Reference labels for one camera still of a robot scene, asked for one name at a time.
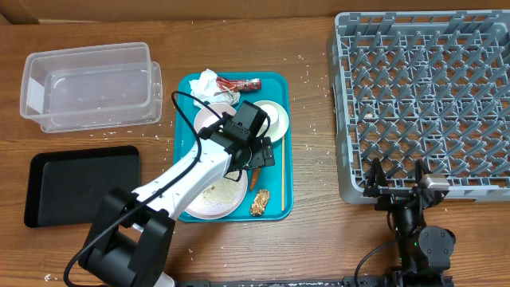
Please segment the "white plastic cup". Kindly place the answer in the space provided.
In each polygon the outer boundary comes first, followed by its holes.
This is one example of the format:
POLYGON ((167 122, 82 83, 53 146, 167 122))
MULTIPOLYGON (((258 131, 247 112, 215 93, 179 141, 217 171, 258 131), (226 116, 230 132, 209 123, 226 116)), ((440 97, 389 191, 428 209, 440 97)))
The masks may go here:
POLYGON ((263 104, 261 106, 262 110, 266 112, 267 118, 263 123, 263 127, 276 127, 279 124, 279 112, 272 104, 263 104))

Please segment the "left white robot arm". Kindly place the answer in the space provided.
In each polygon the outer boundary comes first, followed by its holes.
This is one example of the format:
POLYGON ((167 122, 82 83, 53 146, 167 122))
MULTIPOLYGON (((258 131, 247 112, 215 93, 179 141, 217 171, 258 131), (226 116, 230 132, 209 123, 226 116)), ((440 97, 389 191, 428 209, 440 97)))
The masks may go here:
POLYGON ((175 223, 212 183, 231 171, 274 164, 269 120, 224 116, 155 180, 114 190, 100 205, 82 250, 71 260, 105 286, 173 286, 164 271, 175 223))

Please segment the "white napkin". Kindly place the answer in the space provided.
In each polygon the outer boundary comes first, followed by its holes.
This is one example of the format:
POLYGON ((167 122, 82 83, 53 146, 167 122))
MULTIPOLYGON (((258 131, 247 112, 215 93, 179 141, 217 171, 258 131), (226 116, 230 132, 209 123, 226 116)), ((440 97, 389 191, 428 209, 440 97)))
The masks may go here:
POLYGON ((206 69, 197 80, 189 81, 191 95, 207 104, 228 104, 234 106, 239 103, 240 93, 233 90, 221 90, 217 80, 219 76, 212 70, 206 69))

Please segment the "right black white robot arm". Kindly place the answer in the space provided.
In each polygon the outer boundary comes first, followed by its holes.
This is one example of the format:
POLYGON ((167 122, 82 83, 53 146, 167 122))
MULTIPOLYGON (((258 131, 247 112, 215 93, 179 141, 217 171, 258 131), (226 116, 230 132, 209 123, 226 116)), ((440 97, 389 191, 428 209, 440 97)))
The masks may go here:
POLYGON ((356 266, 354 283, 362 280, 359 271, 373 254, 392 245, 398 247, 399 267, 388 269, 373 282, 379 286, 452 286, 453 279, 444 272, 450 268, 450 257, 456 243, 455 234, 440 226, 426 223, 424 210, 442 202, 449 193, 449 181, 436 175, 422 160, 415 162, 415 184, 409 189, 391 189, 378 158, 372 161, 365 197, 376 198, 375 209, 386 212, 386 223, 394 232, 394 240, 366 256, 356 266))

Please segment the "pile of white rice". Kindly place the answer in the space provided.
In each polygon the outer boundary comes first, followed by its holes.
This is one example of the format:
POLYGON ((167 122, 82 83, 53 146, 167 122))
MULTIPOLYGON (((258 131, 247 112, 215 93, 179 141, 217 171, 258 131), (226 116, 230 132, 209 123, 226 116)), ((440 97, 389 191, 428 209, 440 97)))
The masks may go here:
POLYGON ((233 205, 244 191, 242 182, 220 179, 209 185, 198 197, 200 203, 206 205, 233 205))

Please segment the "red snack wrapper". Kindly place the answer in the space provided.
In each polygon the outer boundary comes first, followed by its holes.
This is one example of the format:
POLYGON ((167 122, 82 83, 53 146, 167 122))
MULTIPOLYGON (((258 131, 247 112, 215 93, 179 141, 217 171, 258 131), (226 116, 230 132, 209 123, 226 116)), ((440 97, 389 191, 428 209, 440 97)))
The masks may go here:
POLYGON ((248 80, 229 80, 217 77, 216 84, 223 92, 250 92, 261 89, 261 80, 253 78, 248 80))

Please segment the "pale green bowl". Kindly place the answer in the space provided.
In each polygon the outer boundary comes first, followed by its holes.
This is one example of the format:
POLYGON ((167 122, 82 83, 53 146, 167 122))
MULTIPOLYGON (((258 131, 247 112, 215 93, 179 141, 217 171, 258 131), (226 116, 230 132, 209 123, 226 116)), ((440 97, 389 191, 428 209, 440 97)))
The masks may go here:
POLYGON ((276 127, 269 128, 266 132, 266 136, 271 139, 272 143, 277 142, 286 134, 289 127, 289 117, 286 110, 279 105, 277 102, 271 100, 259 100, 254 103, 257 107, 261 108, 263 104, 272 104, 279 112, 279 124, 276 127))

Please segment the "large pink plate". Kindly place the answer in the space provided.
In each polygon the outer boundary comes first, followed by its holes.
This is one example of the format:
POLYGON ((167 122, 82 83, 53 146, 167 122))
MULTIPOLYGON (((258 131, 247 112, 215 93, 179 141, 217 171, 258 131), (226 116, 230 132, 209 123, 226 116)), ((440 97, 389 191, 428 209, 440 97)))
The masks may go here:
POLYGON ((210 184, 185 209, 189 215, 204 220, 223 218, 234 212, 244 200, 248 190, 248 176, 245 171, 241 178, 237 172, 230 172, 227 177, 210 184))

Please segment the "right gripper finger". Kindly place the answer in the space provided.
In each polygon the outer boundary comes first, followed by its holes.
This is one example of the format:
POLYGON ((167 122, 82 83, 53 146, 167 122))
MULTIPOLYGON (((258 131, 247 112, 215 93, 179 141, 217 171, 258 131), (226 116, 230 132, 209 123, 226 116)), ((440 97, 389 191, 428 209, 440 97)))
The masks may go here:
POLYGON ((430 174, 430 169, 426 166, 422 159, 418 159, 415 161, 414 166, 414 178, 415 183, 419 187, 426 187, 426 179, 425 176, 430 174))
POLYGON ((386 187, 387 180, 379 158, 372 160, 371 169, 367 178, 367 187, 386 187))

